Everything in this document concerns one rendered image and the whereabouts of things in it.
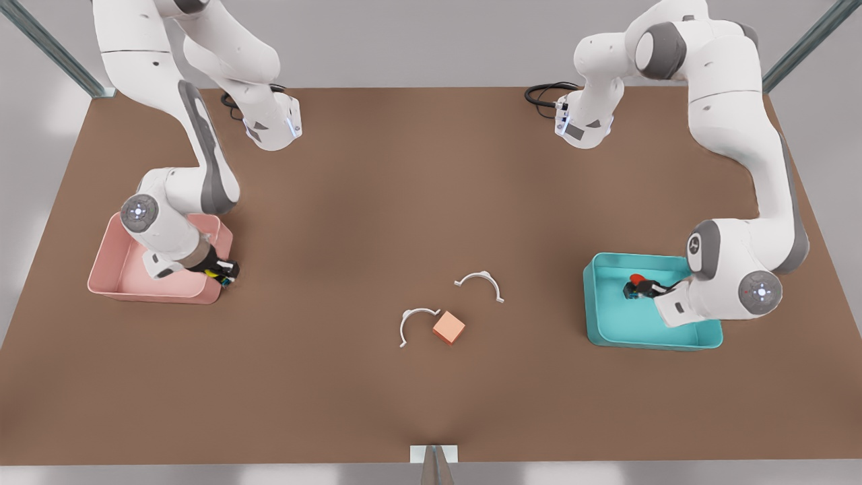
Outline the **blue storage box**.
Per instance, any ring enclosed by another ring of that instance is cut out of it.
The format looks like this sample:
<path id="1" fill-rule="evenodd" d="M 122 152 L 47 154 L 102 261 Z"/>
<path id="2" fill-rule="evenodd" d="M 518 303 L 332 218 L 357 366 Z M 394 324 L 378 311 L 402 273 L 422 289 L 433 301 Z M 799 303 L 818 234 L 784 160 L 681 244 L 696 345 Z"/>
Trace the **blue storage box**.
<path id="1" fill-rule="evenodd" d="M 650 298 L 628 300 L 623 288 L 635 273 L 668 286 L 688 277 L 690 270 L 683 257 L 597 253 L 584 269 L 586 329 L 592 344 L 697 351 L 717 349 L 723 343 L 719 320 L 671 328 Z"/>

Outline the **pink storage box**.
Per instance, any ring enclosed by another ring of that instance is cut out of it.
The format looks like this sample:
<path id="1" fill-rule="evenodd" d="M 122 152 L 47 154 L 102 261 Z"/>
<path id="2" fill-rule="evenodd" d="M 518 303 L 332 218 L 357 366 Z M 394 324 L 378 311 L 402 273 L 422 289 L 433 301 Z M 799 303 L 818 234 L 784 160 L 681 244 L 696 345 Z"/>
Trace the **pink storage box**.
<path id="1" fill-rule="evenodd" d="M 202 273 L 184 269 L 153 280 L 145 270 L 145 248 L 132 239 L 114 213 L 104 233 L 90 276 L 88 289 L 114 300 L 179 304 L 211 304 L 221 286 Z"/>

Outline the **orange cube block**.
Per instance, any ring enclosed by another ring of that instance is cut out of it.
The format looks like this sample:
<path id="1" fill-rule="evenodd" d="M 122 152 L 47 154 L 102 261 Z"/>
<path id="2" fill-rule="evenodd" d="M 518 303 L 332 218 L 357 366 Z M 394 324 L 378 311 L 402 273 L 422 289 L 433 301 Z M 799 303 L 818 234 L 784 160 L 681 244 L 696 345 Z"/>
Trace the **orange cube block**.
<path id="1" fill-rule="evenodd" d="M 464 329 L 465 323 L 450 313 L 450 311 L 446 311 L 433 326 L 434 334 L 447 345 L 455 344 Z"/>

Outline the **silver frame post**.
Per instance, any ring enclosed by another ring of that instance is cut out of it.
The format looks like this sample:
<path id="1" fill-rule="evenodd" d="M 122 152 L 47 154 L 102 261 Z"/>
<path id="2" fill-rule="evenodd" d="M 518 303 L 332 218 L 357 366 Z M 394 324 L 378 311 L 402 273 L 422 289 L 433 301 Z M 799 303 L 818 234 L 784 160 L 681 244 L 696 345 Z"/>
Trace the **silver frame post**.
<path id="1" fill-rule="evenodd" d="M 862 6 L 862 0 L 836 0 L 809 30 L 763 75 L 762 91 L 771 93 Z"/>
<path id="2" fill-rule="evenodd" d="M 102 85 L 93 77 L 18 0 L 0 0 L 0 13 L 47 58 L 61 68 L 90 98 L 113 98 L 116 95 L 116 89 Z"/>
<path id="3" fill-rule="evenodd" d="M 456 445 L 410 445 L 410 463 L 422 464 L 420 485 L 455 485 L 451 463 L 459 462 Z"/>

